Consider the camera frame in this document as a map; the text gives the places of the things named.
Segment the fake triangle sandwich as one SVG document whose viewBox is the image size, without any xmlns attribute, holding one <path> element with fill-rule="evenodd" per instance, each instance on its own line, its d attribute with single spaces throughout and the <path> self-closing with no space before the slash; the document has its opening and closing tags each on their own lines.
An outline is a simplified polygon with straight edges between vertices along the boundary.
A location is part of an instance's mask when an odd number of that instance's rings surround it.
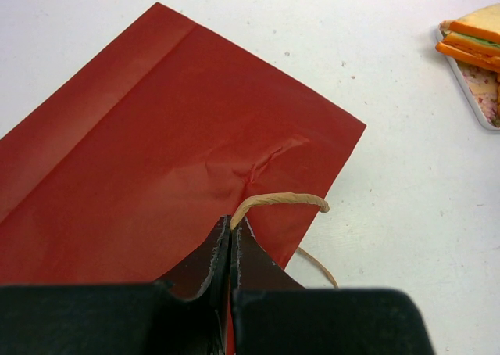
<svg viewBox="0 0 500 355">
<path fill-rule="evenodd" d="M 499 4 L 478 9 L 439 26 L 435 49 L 460 62 L 499 72 Z"/>
</svg>

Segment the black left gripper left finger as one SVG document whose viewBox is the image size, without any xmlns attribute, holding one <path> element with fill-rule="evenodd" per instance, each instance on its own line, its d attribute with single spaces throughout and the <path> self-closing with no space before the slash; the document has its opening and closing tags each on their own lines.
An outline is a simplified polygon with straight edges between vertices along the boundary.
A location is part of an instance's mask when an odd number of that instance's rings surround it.
<svg viewBox="0 0 500 355">
<path fill-rule="evenodd" d="M 223 354 L 230 218 L 160 278 L 3 285 L 3 354 Z"/>
</svg>

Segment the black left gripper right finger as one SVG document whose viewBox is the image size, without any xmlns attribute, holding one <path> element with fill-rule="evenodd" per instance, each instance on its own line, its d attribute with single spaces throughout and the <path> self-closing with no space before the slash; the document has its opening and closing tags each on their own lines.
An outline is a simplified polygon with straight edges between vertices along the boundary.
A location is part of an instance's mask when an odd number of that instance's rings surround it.
<svg viewBox="0 0 500 355">
<path fill-rule="evenodd" d="M 432 354 L 415 303 L 394 289 L 307 289 L 257 243 L 248 220 L 231 234 L 238 354 Z"/>
</svg>

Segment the red paper bag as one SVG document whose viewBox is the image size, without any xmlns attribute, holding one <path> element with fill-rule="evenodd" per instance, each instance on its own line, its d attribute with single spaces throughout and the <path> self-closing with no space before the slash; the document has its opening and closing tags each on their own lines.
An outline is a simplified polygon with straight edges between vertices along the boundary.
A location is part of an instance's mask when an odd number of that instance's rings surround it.
<svg viewBox="0 0 500 355">
<path fill-rule="evenodd" d="M 151 281 L 254 195 L 325 196 L 364 124 L 153 5 L 1 140 L 1 281 Z"/>
</svg>

